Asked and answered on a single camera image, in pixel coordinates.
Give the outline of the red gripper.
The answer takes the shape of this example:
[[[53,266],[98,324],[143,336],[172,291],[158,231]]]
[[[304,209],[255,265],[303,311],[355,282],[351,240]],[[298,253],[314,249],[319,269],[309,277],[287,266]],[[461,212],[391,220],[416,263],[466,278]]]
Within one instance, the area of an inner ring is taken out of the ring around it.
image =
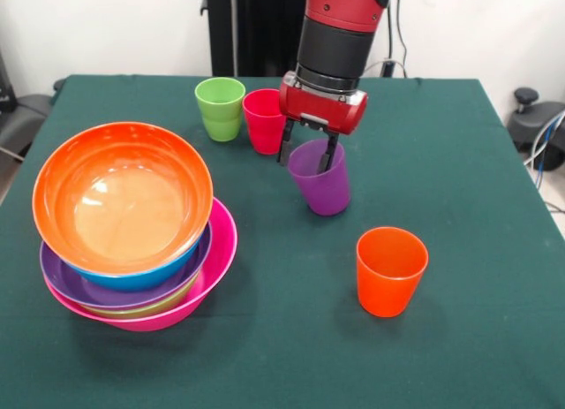
[[[330,131],[325,152],[321,155],[317,173],[328,171],[333,163],[339,134],[349,135],[360,124],[367,106],[368,95],[356,90],[352,94],[326,93],[298,80],[293,71],[282,77],[279,88],[279,106],[287,117],[277,155],[277,163],[286,166],[291,152],[291,135],[297,121],[315,123]]]

